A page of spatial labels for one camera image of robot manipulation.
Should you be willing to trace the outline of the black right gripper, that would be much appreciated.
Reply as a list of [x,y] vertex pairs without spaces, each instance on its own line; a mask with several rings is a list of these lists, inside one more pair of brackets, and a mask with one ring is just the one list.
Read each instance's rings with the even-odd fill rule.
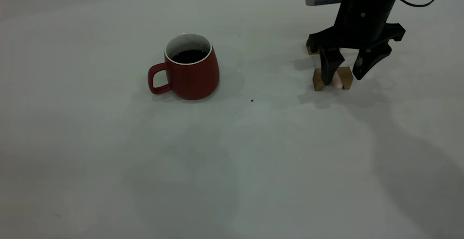
[[406,31],[401,24],[388,24],[389,15],[390,10],[363,12],[350,6],[350,0],[342,0],[335,24],[309,35],[307,47],[309,51],[319,51],[320,76],[325,85],[332,82],[335,72],[345,61],[340,48],[365,49],[359,50],[353,66],[357,80],[391,54],[392,48],[387,42],[401,41]]

